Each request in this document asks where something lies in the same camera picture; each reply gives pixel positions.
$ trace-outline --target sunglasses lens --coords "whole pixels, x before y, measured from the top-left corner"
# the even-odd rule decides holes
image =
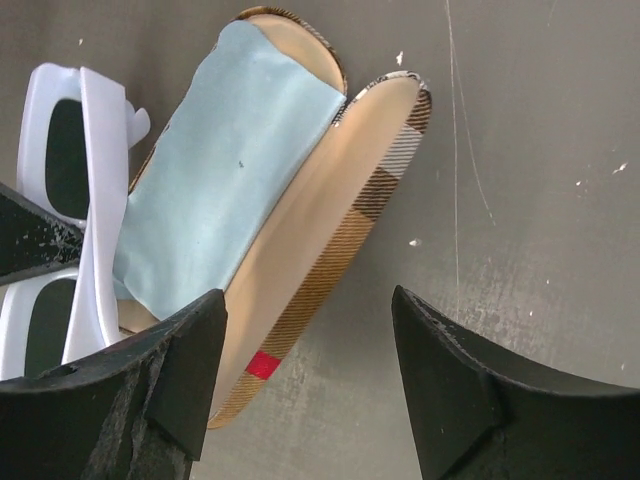
[[[25,377],[37,377],[62,362],[75,288],[75,280],[58,280],[38,295],[27,336]]]
[[[86,219],[89,183],[80,102],[61,100],[55,106],[46,155],[45,183],[51,205],[67,217]],[[62,362],[75,286],[74,280],[58,280],[38,295],[27,337],[26,377],[37,377]]]
[[[89,208],[82,122],[80,102],[58,102],[51,115],[45,164],[45,182],[51,205],[61,214],[78,219],[86,219]]]

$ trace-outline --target gray countertop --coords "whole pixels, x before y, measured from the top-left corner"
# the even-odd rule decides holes
[[[414,163],[346,277],[196,479],[418,479],[393,342],[402,284],[547,365],[640,386],[640,2],[274,2],[336,48],[357,93],[416,70],[434,98]],[[0,180],[31,70],[86,65],[161,131],[248,1],[0,0]]]

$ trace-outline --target plaid pattern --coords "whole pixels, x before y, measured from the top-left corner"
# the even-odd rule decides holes
[[[378,78],[338,114],[334,125],[339,128],[339,123],[346,112],[374,86],[399,77],[413,78],[420,85],[416,103],[410,115],[334,232],[323,253],[316,260],[265,339],[260,351],[252,360],[253,367],[247,368],[243,373],[227,401],[209,421],[209,428],[219,428],[233,420],[260,391],[280,361],[286,357],[316,311],[344,275],[409,166],[431,115],[431,95],[415,73],[394,72]],[[259,363],[263,357],[275,359],[276,362],[271,361],[271,368],[259,369],[260,375],[256,375],[255,363],[256,361]]]

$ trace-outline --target sunglasses frame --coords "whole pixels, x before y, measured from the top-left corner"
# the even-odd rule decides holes
[[[46,189],[49,124],[61,100],[82,104],[89,211],[86,221],[59,213]],[[12,284],[0,312],[0,380],[24,375],[33,307],[49,283],[76,279],[62,363],[121,340],[112,270],[128,196],[128,150],[150,130],[144,109],[135,111],[125,89],[90,69],[51,63],[31,74],[18,148],[18,193],[85,232],[80,265]]]

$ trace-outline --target sunglasses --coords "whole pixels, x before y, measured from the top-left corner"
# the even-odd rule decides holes
[[[85,232],[78,268],[8,287],[0,380],[37,376],[122,338],[111,272],[127,201],[128,150],[149,131],[118,83],[53,64],[31,75],[17,190]]]

